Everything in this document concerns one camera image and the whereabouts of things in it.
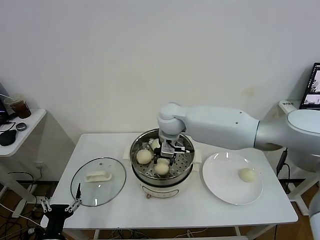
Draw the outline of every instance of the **glass lid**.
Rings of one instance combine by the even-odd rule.
[[[73,176],[70,191],[75,199],[80,184],[82,205],[95,207],[114,199],[126,182],[126,170],[116,159],[96,158],[83,165]]]

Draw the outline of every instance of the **cup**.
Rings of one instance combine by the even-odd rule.
[[[11,98],[6,98],[3,102],[17,114],[21,119],[26,119],[31,115],[30,109],[25,101],[22,94],[14,94],[10,96]]]

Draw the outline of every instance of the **wooden floor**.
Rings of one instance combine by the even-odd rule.
[[[44,196],[49,189],[54,190],[55,186],[52,185],[38,185],[38,187],[35,190],[35,195],[38,196]],[[309,205],[312,197],[314,194],[318,191],[318,187],[315,185],[311,189],[309,189],[302,198],[306,202],[307,206]],[[14,209],[15,205],[19,202],[20,197],[16,195],[14,192],[8,190],[5,195],[2,197],[0,202],[8,207],[9,209]],[[30,218],[31,213],[29,213],[33,209],[33,205],[27,205],[23,211],[23,215]],[[299,220],[296,223],[292,224],[281,224],[277,227],[277,233],[276,233],[276,239],[277,240],[312,240],[312,232],[310,228],[309,223],[309,217],[302,216],[299,212],[299,209],[297,208],[296,204],[293,203],[293,207],[295,208]],[[20,217],[18,219],[6,219],[4,217],[10,217],[11,214],[8,210],[4,209],[0,206],[0,240],[18,240],[19,239],[19,230],[21,227],[23,228],[22,232],[28,230],[28,225],[34,226],[35,224],[25,220],[24,218]],[[248,232],[251,227],[240,227],[241,233],[244,235],[246,232]],[[192,232],[198,232],[202,231],[204,228],[195,228],[191,229]],[[83,231],[89,238],[93,238],[94,236],[94,230],[86,230]],[[180,236],[181,238],[187,238],[186,235],[187,229],[136,229],[135,238],[142,239],[146,238],[146,236],[151,238],[173,238],[177,235],[183,235]],[[102,230],[100,231],[99,238],[100,239],[120,239],[120,234],[122,235],[123,239],[130,239],[133,237],[133,232],[129,230],[122,230],[121,232],[115,230]],[[268,232],[263,234],[262,236],[258,237],[257,240],[273,240],[275,234],[275,228],[270,229]],[[219,236],[234,236],[235,231],[233,227],[224,227],[224,228],[208,228],[207,230],[199,233],[193,233],[194,237],[219,237]]]

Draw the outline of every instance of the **computer mouse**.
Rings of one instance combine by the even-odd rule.
[[[0,145],[8,146],[13,144],[16,140],[16,130],[8,130],[0,134]]]
[[[24,122],[20,122],[18,123],[15,128],[19,131],[19,132],[22,132],[24,130],[27,129],[27,124],[25,124]]]

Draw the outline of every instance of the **wall outlet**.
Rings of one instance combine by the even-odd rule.
[[[37,169],[45,169],[47,167],[43,161],[35,161],[33,164]]]

